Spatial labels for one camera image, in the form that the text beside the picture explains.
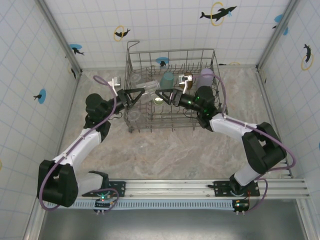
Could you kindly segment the teal textured plastic cup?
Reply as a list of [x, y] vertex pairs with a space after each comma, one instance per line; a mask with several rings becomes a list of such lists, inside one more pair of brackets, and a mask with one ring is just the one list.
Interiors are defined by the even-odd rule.
[[172, 89], [174, 85], [174, 74], [172, 72], [165, 72], [160, 80], [161, 89]]

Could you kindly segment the clear round plastic cup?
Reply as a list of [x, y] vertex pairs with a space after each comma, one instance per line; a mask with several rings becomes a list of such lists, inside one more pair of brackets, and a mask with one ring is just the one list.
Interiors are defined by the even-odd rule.
[[130, 109], [125, 112], [125, 120], [128, 123], [137, 123], [140, 121], [142, 114], [137, 109]]
[[141, 84], [143, 82], [142, 75], [140, 73], [134, 73], [130, 76], [130, 85], [134, 89], [137, 87], [137, 85]]

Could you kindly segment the amber textured plastic cup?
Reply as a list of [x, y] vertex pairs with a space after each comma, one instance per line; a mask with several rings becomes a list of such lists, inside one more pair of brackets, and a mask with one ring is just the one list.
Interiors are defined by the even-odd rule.
[[190, 90], [193, 86], [193, 74], [191, 72], [185, 72], [178, 77], [179, 81], [179, 87], [181, 89], [185, 88], [185, 81], [190, 79], [190, 81], [187, 82], [187, 89]]

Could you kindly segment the aluminium corner post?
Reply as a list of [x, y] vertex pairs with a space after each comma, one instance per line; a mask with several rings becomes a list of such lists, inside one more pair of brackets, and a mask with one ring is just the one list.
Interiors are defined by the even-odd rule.
[[273, 52], [274, 48], [278, 44], [281, 36], [283, 35], [285, 29], [288, 27], [289, 21], [292, 18], [293, 14], [295, 13], [298, 5], [300, 4], [301, 0], [290, 0], [287, 8], [285, 9], [281, 20], [276, 25], [275, 32], [273, 33], [272, 37], [270, 38], [266, 49], [264, 50], [262, 57], [260, 58], [258, 64], [256, 65], [256, 70], [260, 72], [262, 68], [266, 65], [268, 58], [270, 57], [271, 53]]
[[54, 36], [57, 38], [58, 43], [62, 47], [66, 58], [70, 63], [70, 71], [74, 74], [74, 78], [77, 79], [82, 75], [82, 69], [80, 64], [76, 60], [75, 54], [70, 48], [65, 36], [63, 35], [59, 25], [57, 24], [53, 14], [51, 13], [45, 0], [34, 0], [38, 8], [40, 9], [44, 19], [52, 30]]

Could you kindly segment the lilac opaque plastic cup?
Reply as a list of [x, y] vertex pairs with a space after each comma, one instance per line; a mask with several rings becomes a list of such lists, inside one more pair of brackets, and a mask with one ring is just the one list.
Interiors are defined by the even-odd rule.
[[213, 84], [213, 71], [210, 68], [204, 68], [201, 70], [200, 75], [196, 81], [196, 87], [200, 88], [203, 86], [211, 87]]

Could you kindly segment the aluminium base frame rail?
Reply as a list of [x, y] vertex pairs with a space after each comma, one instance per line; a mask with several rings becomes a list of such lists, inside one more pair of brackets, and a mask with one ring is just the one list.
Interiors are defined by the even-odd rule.
[[[72, 84], [73, 87], [71, 88], [69, 93], [66, 93], [64, 95], [64, 100], [65, 102], [62, 104], [62, 107], [65, 108], [65, 113], [63, 114], [63, 124], [62, 124], [62, 129], [59, 134], [59, 139], [56, 148], [54, 149], [54, 156], [58, 155], [59, 152], [61, 151], [62, 148], [62, 141], [65, 136], [67, 124], [70, 118], [70, 112], [73, 106], [73, 102], [75, 99], [77, 87], [79, 85], [79, 80], [81, 79], [82, 72], [76, 74], [76, 78], [73, 76], [71, 77], [72, 79]], [[46, 159], [49, 157], [53, 159], [53, 155], [49, 156], [46, 155]], [[44, 216], [45, 216], [46, 211], [43, 210], [40, 201], [37, 196], [34, 197], [32, 209], [30, 212], [30, 217], [26, 225], [26, 229], [24, 232], [24, 235], [22, 237], [22, 240], [38, 240], [38, 237], [40, 235], [41, 231], [41, 226], [43, 224]]]

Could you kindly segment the clear octagonal plastic cup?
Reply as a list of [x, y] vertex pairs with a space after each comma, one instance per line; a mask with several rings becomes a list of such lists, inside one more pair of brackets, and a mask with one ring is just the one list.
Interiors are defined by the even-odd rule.
[[157, 80], [145, 82], [142, 86], [145, 92], [141, 98], [147, 102], [153, 100], [157, 96], [156, 90], [160, 89], [160, 83]]

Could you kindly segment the small controller circuit board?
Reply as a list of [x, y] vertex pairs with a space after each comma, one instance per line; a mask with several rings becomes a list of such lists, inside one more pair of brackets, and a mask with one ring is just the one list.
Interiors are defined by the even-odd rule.
[[245, 214], [250, 208], [250, 200], [249, 197], [245, 197], [244, 199], [237, 199], [232, 201], [233, 211], [236, 215]]
[[116, 189], [109, 189], [107, 193], [99, 193], [99, 199], [95, 201], [95, 207], [101, 207], [100, 209], [95, 209], [97, 215], [110, 212], [119, 201], [119, 193]]

